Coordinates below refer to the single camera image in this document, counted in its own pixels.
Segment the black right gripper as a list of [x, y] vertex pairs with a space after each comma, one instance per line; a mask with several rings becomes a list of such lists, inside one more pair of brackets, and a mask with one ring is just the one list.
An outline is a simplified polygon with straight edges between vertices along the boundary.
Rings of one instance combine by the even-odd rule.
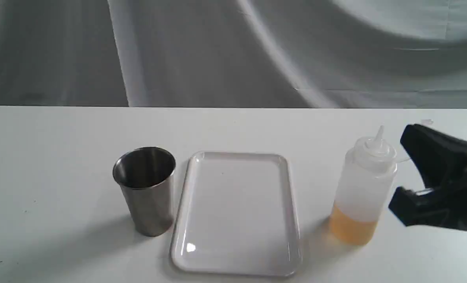
[[422, 124], [409, 124], [401, 145], [419, 171], [426, 188], [417, 195], [402, 186], [388, 205], [404, 226], [430, 226], [467, 232], [467, 140]]

